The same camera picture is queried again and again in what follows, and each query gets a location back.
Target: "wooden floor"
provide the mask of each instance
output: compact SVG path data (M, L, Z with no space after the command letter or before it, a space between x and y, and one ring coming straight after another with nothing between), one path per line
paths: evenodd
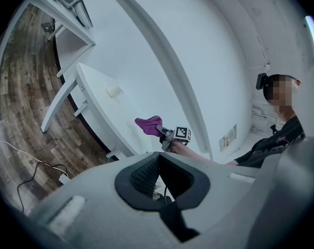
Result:
M0 140L52 165L67 167L70 178L106 163L105 152L88 133L66 100L51 127L42 133L43 117L61 87L53 44L41 24L52 18L30 6L18 21L6 47L0 78ZM21 209L17 185L31 178L36 161L0 144L0 190ZM39 165L35 179L20 187L25 213L62 184L60 172Z

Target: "black shirt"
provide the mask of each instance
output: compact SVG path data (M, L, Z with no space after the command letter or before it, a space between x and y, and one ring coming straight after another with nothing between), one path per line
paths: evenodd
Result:
M303 138L302 126L295 116L289 119L280 131L267 139L259 140L251 151L235 160L239 163L239 166L260 168L267 156L281 153L290 144Z

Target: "black cable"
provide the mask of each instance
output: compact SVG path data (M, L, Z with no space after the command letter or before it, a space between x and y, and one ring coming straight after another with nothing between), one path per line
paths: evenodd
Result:
M164 190L164 205L166 205L166 190L167 190L167 186L165 186L165 190Z
M20 184L17 186L17 192L18 192L18 196L19 196L19 199L20 199L20 202L21 202L21 206L22 206L22 211L21 211L21 213L24 212L24 206L23 206L22 199L21 199L21 196L20 196L19 187L22 186L22 185L24 185L24 184L26 184L26 183L31 182L31 181L34 179L34 177L35 177L35 175L36 175L36 172L37 172L37 167L38 167L40 164L45 164L45 165L47 165L47 166L49 166L49 167L51 167L51 168L57 167L57 166L63 166L63 167L65 168L65 170L66 170L66 173L67 173L67 167L66 167L65 165L63 165L63 164L50 165L50 164L48 164L47 162L39 162L39 163L37 163L32 178L30 178L29 180L26 180L26 181L20 183Z

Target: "black mesh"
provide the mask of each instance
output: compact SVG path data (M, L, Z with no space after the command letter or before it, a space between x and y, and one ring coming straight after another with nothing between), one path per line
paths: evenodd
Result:
M159 162L155 159L133 172L130 177L130 182L137 191L152 198L158 176Z

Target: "white cable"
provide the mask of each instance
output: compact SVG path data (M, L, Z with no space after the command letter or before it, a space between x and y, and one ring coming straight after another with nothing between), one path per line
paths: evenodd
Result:
M64 173L64 174L67 176L67 178L69 178L68 174L67 174L65 171L63 171L63 170L61 170L61 169L58 169L58 168L56 168L56 167L52 167L50 164L48 164L48 163L46 163L46 162L44 162L44 161L41 161L41 160L36 159L36 158L35 158L34 156L32 156L31 154L29 154L29 153L27 153L27 152L25 152L25 151L19 150L18 148L14 147L13 145L11 145L10 143L8 143L8 142L6 142L6 141L0 140L0 142L1 142L1 143L5 143L5 144L11 146L12 148L14 148L15 150L17 150L17 151L19 151L19 152L21 152L21 153L24 153L24 154L27 154L27 155L31 156L34 160L36 160L36 161L38 161L38 162L42 162L42 163L44 163L45 165L47 165L47 166L49 166L49 167L51 167L51 168L53 168L53 169L55 169L55 170L61 171L62 173Z

